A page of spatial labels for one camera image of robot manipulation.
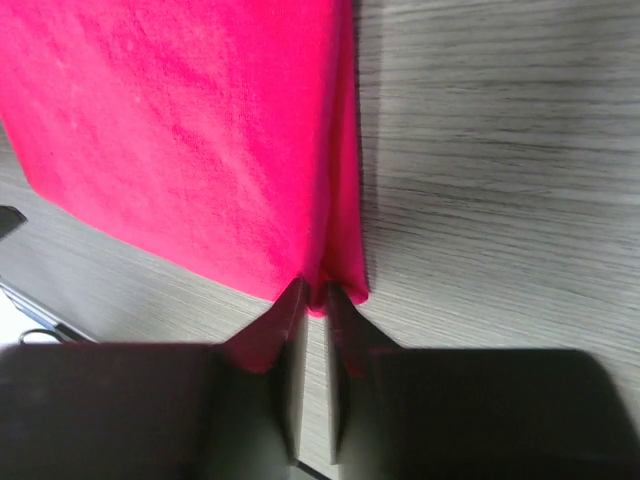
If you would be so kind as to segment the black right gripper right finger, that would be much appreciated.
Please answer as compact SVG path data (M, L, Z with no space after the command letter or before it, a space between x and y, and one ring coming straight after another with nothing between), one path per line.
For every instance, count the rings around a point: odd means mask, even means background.
M635 479L605 368L554 348L408 348L327 287L332 459L343 479Z

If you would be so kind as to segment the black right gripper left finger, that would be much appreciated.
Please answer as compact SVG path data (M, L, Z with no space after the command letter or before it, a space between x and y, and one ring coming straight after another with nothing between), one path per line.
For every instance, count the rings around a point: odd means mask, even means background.
M5 479L286 479L299 450L309 288L221 343L1 353Z

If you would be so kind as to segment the pink t shirt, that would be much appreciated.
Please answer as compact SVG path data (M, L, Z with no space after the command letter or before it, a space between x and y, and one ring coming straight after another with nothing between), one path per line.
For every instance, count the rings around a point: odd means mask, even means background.
M369 288L349 1L5 1L1 120L33 190L272 300Z

